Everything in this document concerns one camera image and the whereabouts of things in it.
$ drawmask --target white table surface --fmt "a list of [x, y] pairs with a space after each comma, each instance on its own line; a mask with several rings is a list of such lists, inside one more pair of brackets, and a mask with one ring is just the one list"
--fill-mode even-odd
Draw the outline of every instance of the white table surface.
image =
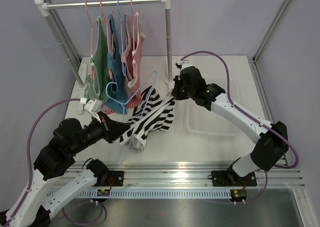
[[[235, 99], [239, 104], [264, 118], [263, 109], [259, 100], [255, 82], [250, 70], [246, 56], [222, 56], [228, 65], [230, 77], [235, 79], [241, 92], [241, 101]], [[177, 75], [179, 70], [175, 63], [181, 56], [172, 58], [173, 74]], [[82, 59], [82, 63], [89, 64], [89, 58]], [[191, 56], [188, 58], [200, 71], [202, 75], [214, 78], [225, 78], [226, 71], [223, 64], [214, 56]], [[165, 56], [144, 56], [141, 60], [141, 83], [143, 83], [152, 71], [157, 71], [155, 88], [163, 98], [168, 92], [166, 85], [167, 70]], [[79, 97], [78, 84], [75, 83], [72, 98]], [[192, 133], [186, 128], [186, 106], [187, 102], [177, 101], [175, 108], [175, 119], [168, 132], [151, 132], [147, 138], [144, 152], [132, 155], [124, 146], [120, 147], [119, 141], [109, 144], [104, 140], [88, 147], [75, 157], [76, 161], [85, 161], [88, 158], [100, 159], [101, 161], [123, 163], [170, 163], [170, 162], [220, 162], [234, 161], [238, 157], [249, 153], [254, 144], [244, 134], [237, 136], [211, 136]], [[91, 121], [89, 114], [77, 114], [78, 103], [71, 102], [66, 112], [66, 118], [77, 118], [82, 125], [88, 125]], [[128, 110], [126, 120], [132, 114]], [[111, 119], [121, 121], [120, 114], [109, 115]]]

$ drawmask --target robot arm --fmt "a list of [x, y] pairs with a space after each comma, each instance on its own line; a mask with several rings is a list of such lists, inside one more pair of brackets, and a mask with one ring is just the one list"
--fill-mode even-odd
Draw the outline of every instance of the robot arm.
[[273, 124], [251, 113], [237, 103], [236, 105], [242, 110], [260, 120], [260, 124], [256, 123], [229, 102], [226, 91], [223, 88], [215, 83], [206, 84], [200, 71], [188, 61], [183, 61], [177, 66], [181, 71], [180, 75], [174, 78], [175, 83], [172, 95], [175, 99], [193, 99], [197, 105], [205, 107], [208, 111], [212, 111], [233, 123], [255, 144], [251, 153], [237, 159], [227, 169], [227, 175], [232, 183], [260, 169], [269, 171], [288, 151], [289, 147], [286, 144], [263, 127], [263, 125], [268, 126], [287, 139], [287, 128], [283, 123], [278, 121]]
[[88, 126], [82, 127], [79, 120], [67, 118], [53, 131], [52, 140], [40, 151], [33, 164], [30, 190], [26, 188], [11, 209], [0, 213], [0, 224], [11, 227], [49, 226], [44, 223], [50, 223], [50, 219], [82, 190], [106, 181], [108, 168], [96, 159], [80, 176], [47, 197], [53, 185], [75, 163], [77, 153], [101, 139], [113, 143], [130, 128], [128, 124], [111, 120], [101, 111], [96, 112], [99, 105], [99, 100], [86, 103], [84, 108], [92, 115]]

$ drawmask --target clothing rack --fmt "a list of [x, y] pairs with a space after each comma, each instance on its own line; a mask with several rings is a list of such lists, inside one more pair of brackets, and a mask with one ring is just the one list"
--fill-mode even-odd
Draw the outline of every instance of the clothing rack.
[[[37, 5], [42, 16], [45, 18], [47, 24], [49, 25], [51, 32], [60, 46], [60, 49], [68, 61], [71, 70], [75, 76], [75, 79], [78, 83], [79, 90], [84, 91], [87, 88], [87, 84], [83, 82], [79, 73], [78, 66], [76, 66], [65, 47], [62, 38], [60, 37], [59, 31], [57, 30], [55, 24], [53, 23], [50, 17], [50, 10], [55, 9], [68, 9], [68, 8], [85, 8], [87, 7], [99, 7], [100, 2], [87, 2], [87, 3], [45, 3], [44, 0], [34, 0], [34, 3]], [[172, 74], [172, 52], [171, 52], [171, 17], [170, 17], [170, 8], [171, 0], [119, 0], [119, 1], [102, 1], [102, 6], [116, 6], [116, 5], [137, 5], [137, 4], [151, 4], [151, 3], [163, 3], [165, 9], [165, 29], [166, 29], [166, 53], [167, 53], [167, 79], [166, 83], [168, 85], [173, 84], [173, 74]]]

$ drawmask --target pink hanger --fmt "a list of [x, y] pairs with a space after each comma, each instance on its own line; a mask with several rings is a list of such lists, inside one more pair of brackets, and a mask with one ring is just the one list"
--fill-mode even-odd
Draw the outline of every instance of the pink hanger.
[[131, 18], [132, 18], [132, 44], [133, 44], [133, 50], [135, 50], [135, 22], [136, 22], [136, 17], [134, 15], [134, 8], [132, 5], [132, 0], [130, 0], [130, 5], [131, 5]]
[[[105, 22], [105, 31], [106, 31], [106, 45], [108, 46], [108, 53], [110, 53], [110, 41], [109, 41], [109, 21], [110, 18], [108, 18], [108, 21], [106, 20], [106, 16], [104, 14], [104, 10], [102, 8], [102, 0], [100, 0], [100, 9], [101, 9], [101, 16]], [[113, 53], [114, 50], [114, 35], [112, 34], [112, 43], [111, 43], [111, 53]], [[112, 79], [112, 70], [109, 68], [109, 78]]]
[[[98, 21], [96, 20], [94, 22], [94, 24], [92, 24], [92, 21], [90, 19], [90, 15], [89, 15], [89, 12], [88, 12], [87, 2], [88, 2], [88, 0], [85, 1], [84, 5], [85, 5], [85, 11], [86, 11], [86, 14], [88, 15], [89, 23], [90, 23], [90, 26], [91, 26], [91, 55], [93, 55], [94, 54], [94, 26], [96, 25], [96, 23]], [[93, 69], [93, 67], [91, 67], [91, 70], [90, 70], [90, 77], [91, 77], [92, 80], [95, 79], [95, 70]]]

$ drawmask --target metal rod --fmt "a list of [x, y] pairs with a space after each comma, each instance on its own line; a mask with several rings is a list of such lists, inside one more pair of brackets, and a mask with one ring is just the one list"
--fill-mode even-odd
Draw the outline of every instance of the metal rod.
[[44, 19], [46, 20], [49, 28], [51, 29], [52, 34], [53, 34], [56, 42], [58, 43], [58, 45], [59, 45], [59, 47], [60, 47], [60, 49], [61, 49], [61, 51], [62, 51], [62, 53], [63, 53], [63, 55], [65, 57], [65, 60], [68, 61], [69, 65], [71, 67], [72, 73], [73, 73], [76, 81], [79, 84], [79, 87], [84, 87], [85, 84], [83, 83], [82, 79], [80, 78], [80, 76], [78, 74], [77, 67], [74, 65], [73, 61], [71, 60], [70, 55], [69, 55], [69, 53], [68, 53], [68, 51], [67, 51], [67, 49], [66, 49], [66, 47], [65, 47], [65, 45], [63, 43], [63, 41], [61, 40], [60, 35], [59, 35], [59, 33], [58, 33], [53, 21], [51, 20], [50, 15], [44, 16]]
[[171, 16], [170, 9], [165, 9], [165, 30], [166, 30], [166, 57], [168, 67], [168, 79], [167, 82], [173, 82], [172, 74], [172, 50], [171, 50]]
[[[162, 3], [164, 0], [120, 0], [119, 5], [130, 5], [131, 3], [136, 4], [148, 4], [148, 3]], [[116, 6], [118, 1], [102, 1], [102, 6]], [[66, 9], [66, 8], [81, 8], [81, 7], [99, 7], [100, 2], [88, 2], [88, 3], [47, 3], [44, 5], [44, 10], [53, 10], [53, 9]]]
[[[44, 0], [46, 3], [51, 3], [51, 0]], [[64, 25], [62, 24], [57, 12], [53, 9], [50, 12], [51, 19], [57, 29], [57, 31], [60, 33], [60, 36], [64, 42], [64, 45], [71, 51], [70, 55], [72, 58], [72, 61], [74, 61], [75, 65], [80, 66], [81, 58], [79, 53], [77, 52], [75, 45], [72, 43]]]
[[267, 43], [269, 42], [269, 40], [271, 39], [271, 36], [273, 35], [276, 27], [278, 26], [280, 20], [282, 19], [285, 11], [287, 10], [287, 7], [289, 6], [289, 4], [291, 3], [292, 0], [283, 0], [278, 12], [276, 13], [268, 31], [266, 32], [257, 52], [255, 53], [253, 60], [254, 62], [257, 62], [258, 59], [260, 58], [262, 52], [264, 51]]

